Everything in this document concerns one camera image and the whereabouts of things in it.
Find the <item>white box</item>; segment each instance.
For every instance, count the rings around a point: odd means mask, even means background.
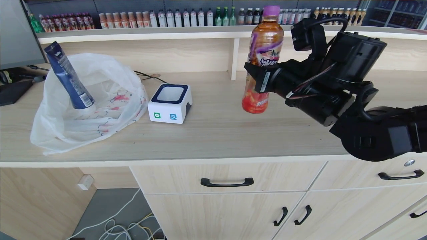
[[[148,103],[153,122],[182,124],[193,105],[189,85],[162,84]]]

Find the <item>green bottle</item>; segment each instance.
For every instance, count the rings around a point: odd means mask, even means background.
[[[215,26],[221,25],[221,8],[216,7],[216,17],[215,17]]]
[[[222,25],[228,26],[228,7],[224,7],[224,15],[222,17]]]
[[[236,25],[236,18],[234,17],[234,7],[231,7],[231,13],[230,13],[230,26]]]
[[[33,15],[33,14],[30,14],[30,15],[29,15],[29,20],[30,20],[30,22],[31,22],[31,26],[32,26],[32,28],[34,29],[34,32],[35,32],[35,33],[44,32],[44,29],[43,29],[43,27],[41,26],[40,22],[39,22],[39,21],[37,21],[37,20],[35,19],[35,17],[34,17],[34,15]]]

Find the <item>wooden countertop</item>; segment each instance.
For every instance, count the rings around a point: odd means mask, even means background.
[[[290,37],[291,25],[282,25],[284,36]],[[206,39],[206,38],[249,38],[254,26],[205,26],[174,28],[94,29],[68,32],[38,33],[40,44],[54,41],[116,41],[116,40],[158,40],[158,39]],[[325,35],[333,37],[341,26],[324,26]],[[392,27],[349,26],[346,31],[359,32],[372,38],[399,38],[427,40],[427,31]]]
[[[0,108],[0,167],[126,166],[126,161],[246,158],[303,155],[347,155],[328,128],[282,98],[270,94],[263,114],[240,105],[245,72],[230,81],[226,72],[166,73],[170,83],[189,84],[194,105],[185,123],[154,123],[148,113],[112,137],[63,154],[44,156],[30,143],[34,115],[43,95],[35,84],[16,104]],[[412,107],[426,104],[425,72],[372,70],[366,80],[380,91],[369,107]],[[160,85],[144,80],[151,97]]]

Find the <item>wooden cabinet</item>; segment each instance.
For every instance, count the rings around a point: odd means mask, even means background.
[[[427,196],[363,240],[417,240],[427,236],[427,213],[424,213],[426,211]]]
[[[280,228],[273,222],[283,216],[282,208],[290,213],[303,194],[172,194],[146,199],[170,240],[271,240]]]
[[[131,167],[144,194],[211,193],[307,190],[325,161],[302,161],[253,164],[157,165]],[[241,184],[244,187],[206,187],[201,179],[212,184]]]
[[[411,160],[415,160],[415,163],[406,167],[405,163]],[[415,176],[414,171],[416,170],[421,170],[426,174],[418,178],[401,180],[384,180],[378,176],[379,173],[386,173],[392,177]],[[382,187],[422,182],[427,182],[427,158],[423,155],[407,157],[406,154],[382,162],[358,159],[329,161],[311,189]]]
[[[427,193],[427,184],[309,191],[274,240],[359,240]],[[311,214],[306,215],[306,206]]]

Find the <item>wall outlet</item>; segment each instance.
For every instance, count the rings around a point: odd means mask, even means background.
[[[92,183],[94,183],[94,178],[90,174],[85,174],[82,176],[77,185],[82,190],[89,190],[89,188],[92,186]]]

